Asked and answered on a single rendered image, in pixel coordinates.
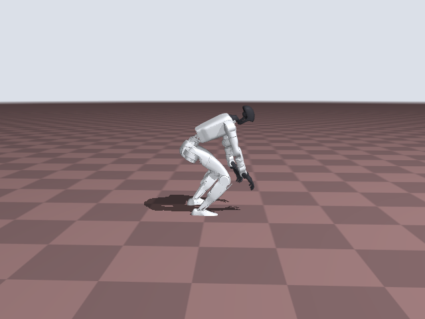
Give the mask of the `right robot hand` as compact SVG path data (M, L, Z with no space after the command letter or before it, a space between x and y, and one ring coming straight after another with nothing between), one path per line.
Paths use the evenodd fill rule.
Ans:
M251 188L251 191L252 191L254 189L254 183L252 181L252 178L249 176L249 173L248 172L247 172L247 174L246 173L242 173L242 177L244 179L247 179L250 182L249 186L251 185L250 188Z

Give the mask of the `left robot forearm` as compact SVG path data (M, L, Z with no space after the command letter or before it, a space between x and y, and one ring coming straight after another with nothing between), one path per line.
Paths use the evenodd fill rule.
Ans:
M227 160L228 167L232 167L231 162L234 161L234 158L231 154L230 149L232 149L232 146L225 147L225 149L224 149L225 153L226 153L226 160Z

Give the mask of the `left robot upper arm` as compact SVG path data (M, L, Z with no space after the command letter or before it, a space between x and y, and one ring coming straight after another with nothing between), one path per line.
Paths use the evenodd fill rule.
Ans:
M229 142L229 139L228 139L228 135L223 136L223 137L222 137L222 139L223 139L223 141L222 141L222 145L223 145L224 147L231 146L231 145L230 145L230 142Z

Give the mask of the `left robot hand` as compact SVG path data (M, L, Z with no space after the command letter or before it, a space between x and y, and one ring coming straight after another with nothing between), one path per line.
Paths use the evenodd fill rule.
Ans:
M238 181L240 183L243 180L243 177L240 176L239 170L238 170L234 161L231 162L231 165L232 165L232 167L230 167L230 168L234 170L234 173L236 174L236 177L237 177L236 181Z

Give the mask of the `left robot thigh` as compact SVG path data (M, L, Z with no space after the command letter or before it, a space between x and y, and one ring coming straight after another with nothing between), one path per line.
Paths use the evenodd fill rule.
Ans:
M197 146L197 148L198 149L200 149L200 150L203 150L203 151L205 151L205 152L207 152L207 153L209 153L210 155L212 155L207 149L205 149L204 147L202 147L202 146ZM213 155L212 155L213 156ZM200 159L200 157L198 158L198 159ZM219 173L217 173L217 172L213 172L213 171L211 171L210 170L210 173L212 173L213 175L219 175Z

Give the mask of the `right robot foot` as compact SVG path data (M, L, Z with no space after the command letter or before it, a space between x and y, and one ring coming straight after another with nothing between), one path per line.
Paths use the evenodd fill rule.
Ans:
M200 210L200 209L199 209ZM205 209L204 211L198 211L197 208L192 210L191 215L201 215L201 216L217 216L217 213L213 213L207 209Z

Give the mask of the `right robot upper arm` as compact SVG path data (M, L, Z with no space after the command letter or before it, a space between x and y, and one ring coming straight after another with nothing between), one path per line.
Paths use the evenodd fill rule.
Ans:
M231 121L225 121L224 122L224 131L228 135L230 145L232 146L232 149L230 149L232 156L234 156L234 157L240 156L235 124L232 123Z

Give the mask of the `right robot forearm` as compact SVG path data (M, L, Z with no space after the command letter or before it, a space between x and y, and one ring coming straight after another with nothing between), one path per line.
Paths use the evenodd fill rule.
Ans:
M244 160L243 160L244 158L242 156L242 151L241 151L240 147L238 147L238 148L239 148L239 151L240 151L240 156L237 156L235 158L235 162L237 164L237 168L239 170L239 174L242 177L242 173L246 173L247 174L247 172L246 172L246 166L245 166Z

